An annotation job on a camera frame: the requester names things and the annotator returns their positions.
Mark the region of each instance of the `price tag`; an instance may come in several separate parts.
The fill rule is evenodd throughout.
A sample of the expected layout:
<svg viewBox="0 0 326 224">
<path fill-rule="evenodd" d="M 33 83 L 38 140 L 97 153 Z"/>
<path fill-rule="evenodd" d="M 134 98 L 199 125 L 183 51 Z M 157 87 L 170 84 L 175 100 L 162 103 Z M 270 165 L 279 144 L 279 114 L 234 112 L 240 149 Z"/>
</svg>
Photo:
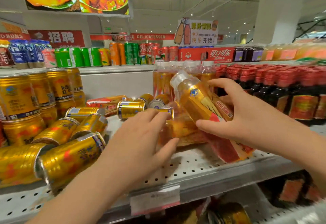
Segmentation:
<svg viewBox="0 0 326 224">
<path fill-rule="evenodd" d="M 130 197 L 131 215 L 148 214 L 180 204 L 180 185 Z"/>
</svg>

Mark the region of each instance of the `green can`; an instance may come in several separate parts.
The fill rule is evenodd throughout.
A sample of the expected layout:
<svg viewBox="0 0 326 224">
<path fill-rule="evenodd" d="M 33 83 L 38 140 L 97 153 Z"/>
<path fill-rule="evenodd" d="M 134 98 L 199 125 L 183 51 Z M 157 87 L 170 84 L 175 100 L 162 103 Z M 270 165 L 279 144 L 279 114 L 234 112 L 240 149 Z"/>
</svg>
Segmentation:
<svg viewBox="0 0 326 224">
<path fill-rule="evenodd" d="M 135 64 L 141 64 L 141 57 L 139 56 L 139 44 L 131 43 L 132 44 L 132 52 L 134 54 L 134 61 Z"/>
<path fill-rule="evenodd" d="M 62 60 L 61 60 L 60 48 L 55 49 L 55 60 L 57 61 L 58 67 L 63 67 Z"/>
<path fill-rule="evenodd" d="M 125 54 L 125 61 L 126 65 L 134 65 L 134 53 L 133 53 L 133 45 L 132 43 L 125 43 L 124 44 L 124 54 Z"/>
<path fill-rule="evenodd" d="M 62 67 L 71 67 L 69 48 L 60 48 L 60 57 Z"/>
<path fill-rule="evenodd" d="M 85 67 L 84 57 L 79 47 L 69 48 L 69 56 L 73 67 Z"/>
<path fill-rule="evenodd" d="M 86 67 L 90 67 L 91 66 L 91 60 L 89 59 L 88 48 L 82 47 L 80 50 L 81 50 L 81 53 L 82 53 L 83 58 L 84 58 L 84 65 Z"/>
<path fill-rule="evenodd" d="M 92 47 L 88 48 L 89 60 L 91 62 L 91 67 L 102 66 L 101 54 L 98 48 Z"/>
</svg>

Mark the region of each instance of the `red sign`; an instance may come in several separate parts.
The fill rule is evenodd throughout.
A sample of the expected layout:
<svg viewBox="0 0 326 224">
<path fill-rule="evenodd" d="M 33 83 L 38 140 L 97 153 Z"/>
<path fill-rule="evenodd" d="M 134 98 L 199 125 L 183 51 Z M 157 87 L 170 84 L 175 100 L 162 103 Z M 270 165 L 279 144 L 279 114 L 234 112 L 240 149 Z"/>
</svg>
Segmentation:
<svg viewBox="0 0 326 224">
<path fill-rule="evenodd" d="M 218 42 L 223 41 L 224 35 L 223 34 L 218 34 Z"/>
<path fill-rule="evenodd" d="M 174 40 L 174 34 L 135 34 L 132 33 L 133 41 L 166 41 L 166 40 Z"/>
<path fill-rule="evenodd" d="M 0 33 L 0 40 L 30 40 L 29 34 L 24 33 Z"/>
<path fill-rule="evenodd" d="M 194 47 L 179 48 L 179 61 L 208 60 L 214 63 L 231 63 L 234 47 Z"/>
<path fill-rule="evenodd" d="M 32 39 L 50 41 L 52 48 L 84 47 L 81 30 L 28 30 Z"/>
<path fill-rule="evenodd" d="M 112 35 L 91 34 L 90 36 L 91 36 L 91 41 L 112 40 Z"/>
</svg>

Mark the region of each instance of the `hand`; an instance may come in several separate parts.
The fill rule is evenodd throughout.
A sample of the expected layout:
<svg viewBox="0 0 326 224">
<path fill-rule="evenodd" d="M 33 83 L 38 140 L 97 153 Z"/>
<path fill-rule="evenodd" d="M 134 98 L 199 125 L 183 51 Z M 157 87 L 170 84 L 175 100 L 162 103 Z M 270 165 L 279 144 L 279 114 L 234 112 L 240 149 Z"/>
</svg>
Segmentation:
<svg viewBox="0 0 326 224">
<path fill-rule="evenodd" d="M 305 125 L 247 94 L 231 79 L 214 79 L 208 83 L 210 86 L 222 87 L 227 92 L 228 96 L 221 100 L 226 105 L 234 106 L 234 118 L 229 122 L 198 120 L 197 127 L 205 132 L 274 154 L 286 153 L 282 151 L 283 143 L 289 135 L 299 131 L 310 132 Z"/>
<path fill-rule="evenodd" d="M 169 113 L 148 109 L 126 120 L 109 140 L 98 163 L 114 171 L 124 190 L 171 159 L 178 138 L 171 139 L 156 152 L 158 134 L 170 118 Z"/>
</svg>

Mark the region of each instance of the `coca-cola box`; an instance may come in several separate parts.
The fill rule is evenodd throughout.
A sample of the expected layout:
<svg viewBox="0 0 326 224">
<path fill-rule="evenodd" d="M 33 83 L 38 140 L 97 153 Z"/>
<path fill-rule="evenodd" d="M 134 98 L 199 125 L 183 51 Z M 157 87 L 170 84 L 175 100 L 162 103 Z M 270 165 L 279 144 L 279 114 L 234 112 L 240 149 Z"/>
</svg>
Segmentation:
<svg viewBox="0 0 326 224">
<path fill-rule="evenodd" d="M 179 47 L 178 60 L 208 60 L 215 64 L 231 63 L 234 47 Z"/>
</svg>

